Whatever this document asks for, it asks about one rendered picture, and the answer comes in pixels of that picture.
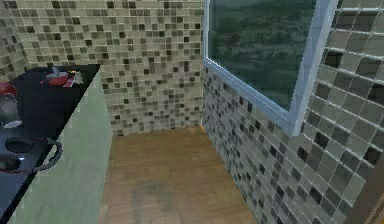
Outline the red saucepan with lid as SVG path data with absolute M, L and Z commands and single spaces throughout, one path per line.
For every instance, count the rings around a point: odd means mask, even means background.
M 51 68 L 52 72 L 45 76 L 41 81 L 41 84 L 48 84 L 51 86 L 59 86 L 70 88 L 74 84 L 76 72 L 73 70 L 70 71 L 61 71 L 57 67 Z

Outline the pale green kitchen counter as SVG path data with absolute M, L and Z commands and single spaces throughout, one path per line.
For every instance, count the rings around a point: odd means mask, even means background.
M 28 176 L 0 224 L 98 224 L 112 128 L 97 65 L 80 65 L 70 88 L 41 84 L 51 70 L 34 68 L 13 79 L 18 127 L 28 137 L 51 138 L 62 155 Z

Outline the red and grey kettle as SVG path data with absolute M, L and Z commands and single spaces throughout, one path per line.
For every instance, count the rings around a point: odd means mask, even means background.
M 9 82 L 0 82 L 0 127 L 15 128 L 22 124 L 18 115 L 17 90 Z

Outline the black stovetop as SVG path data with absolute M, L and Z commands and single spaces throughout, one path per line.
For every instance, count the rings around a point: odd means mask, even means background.
M 21 129 L 0 130 L 0 217 L 32 173 L 54 166 L 62 144 L 51 138 L 26 136 Z

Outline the white framed window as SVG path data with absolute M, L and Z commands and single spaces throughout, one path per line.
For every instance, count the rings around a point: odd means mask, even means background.
M 296 136 L 338 0 L 204 0 L 203 61 Z

